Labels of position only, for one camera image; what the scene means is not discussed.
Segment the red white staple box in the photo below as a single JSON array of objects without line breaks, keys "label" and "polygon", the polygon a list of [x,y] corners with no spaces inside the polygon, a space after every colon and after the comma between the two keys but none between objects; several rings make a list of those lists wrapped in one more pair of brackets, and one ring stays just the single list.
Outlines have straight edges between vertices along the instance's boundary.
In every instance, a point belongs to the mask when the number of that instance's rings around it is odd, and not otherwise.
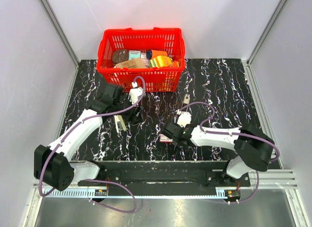
[{"label": "red white staple box", "polygon": [[160,134],[159,141],[162,143],[171,143],[173,140],[163,134]]}]

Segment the beige staple remover tool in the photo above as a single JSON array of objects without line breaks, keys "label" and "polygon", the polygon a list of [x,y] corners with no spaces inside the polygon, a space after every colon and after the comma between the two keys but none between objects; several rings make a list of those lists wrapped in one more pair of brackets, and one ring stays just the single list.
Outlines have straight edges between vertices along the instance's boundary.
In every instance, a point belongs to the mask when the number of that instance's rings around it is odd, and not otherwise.
[{"label": "beige staple remover tool", "polygon": [[183,105],[188,105],[190,102],[190,95],[185,94],[184,99],[183,99]]}]

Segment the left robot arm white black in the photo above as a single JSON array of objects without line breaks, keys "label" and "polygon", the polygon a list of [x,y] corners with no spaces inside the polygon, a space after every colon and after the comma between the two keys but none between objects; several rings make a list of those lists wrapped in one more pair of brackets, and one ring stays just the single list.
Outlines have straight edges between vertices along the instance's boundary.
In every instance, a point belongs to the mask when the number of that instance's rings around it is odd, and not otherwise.
[{"label": "left robot arm white black", "polygon": [[142,108],[138,100],[144,96],[143,88],[132,84],[129,93],[115,84],[108,84],[104,91],[89,102],[80,117],[58,139],[48,146],[39,145],[34,152],[34,177],[59,191],[71,183],[88,180],[96,186],[105,182],[106,175],[96,162],[72,163],[71,159],[83,142],[109,117],[121,116],[137,123]]}]

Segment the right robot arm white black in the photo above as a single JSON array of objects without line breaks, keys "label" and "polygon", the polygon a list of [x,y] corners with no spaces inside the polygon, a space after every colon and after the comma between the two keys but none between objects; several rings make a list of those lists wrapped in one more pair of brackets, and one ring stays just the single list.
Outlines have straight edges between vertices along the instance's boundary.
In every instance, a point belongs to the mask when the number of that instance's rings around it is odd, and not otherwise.
[{"label": "right robot arm white black", "polygon": [[233,186],[251,170],[266,172],[275,146],[271,138],[251,124],[218,129],[194,124],[180,126],[169,122],[162,134],[178,146],[214,146],[236,152],[237,156],[227,162],[220,175],[227,186]]}]

